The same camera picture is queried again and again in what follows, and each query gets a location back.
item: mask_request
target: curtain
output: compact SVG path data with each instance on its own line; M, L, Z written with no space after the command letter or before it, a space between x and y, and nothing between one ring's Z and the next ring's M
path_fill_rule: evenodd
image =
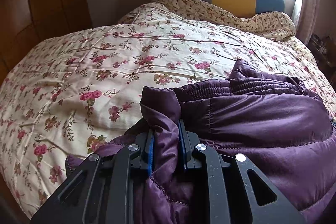
M296 37L308 44L316 23L320 0L296 0L292 20L296 27Z

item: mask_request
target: pink curtain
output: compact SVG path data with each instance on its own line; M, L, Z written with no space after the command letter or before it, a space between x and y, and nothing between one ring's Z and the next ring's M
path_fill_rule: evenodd
M305 45L313 33L320 0L296 0L292 20L296 26L296 37Z

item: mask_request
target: purple fabric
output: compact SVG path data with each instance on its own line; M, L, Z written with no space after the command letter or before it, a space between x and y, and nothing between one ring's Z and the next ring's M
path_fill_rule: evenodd
M221 154L246 154L314 223L336 191L336 131L321 98L302 81L255 71L238 60L227 80L206 80L174 89L144 87L143 118L125 135L99 147L113 155L150 126L154 170L135 185L135 223L204 223L203 187L175 172L177 121ZM71 169L80 161L67 159Z

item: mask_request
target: gathered curtain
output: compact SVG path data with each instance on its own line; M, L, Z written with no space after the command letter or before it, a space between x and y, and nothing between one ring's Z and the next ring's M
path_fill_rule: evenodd
M296 37L308 44L316 23L320 0L296 0L292 20L296 27Z

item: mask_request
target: floral bed sheet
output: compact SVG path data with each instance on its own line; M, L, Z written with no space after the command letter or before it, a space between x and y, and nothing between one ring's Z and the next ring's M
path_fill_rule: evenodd
M142 87L225 79L235 60L301 78L335 117L336 94L283 13L236 18L201 0L153 0L119 24L47 39L0 89L1 173L31 217L87 157L141 118Z

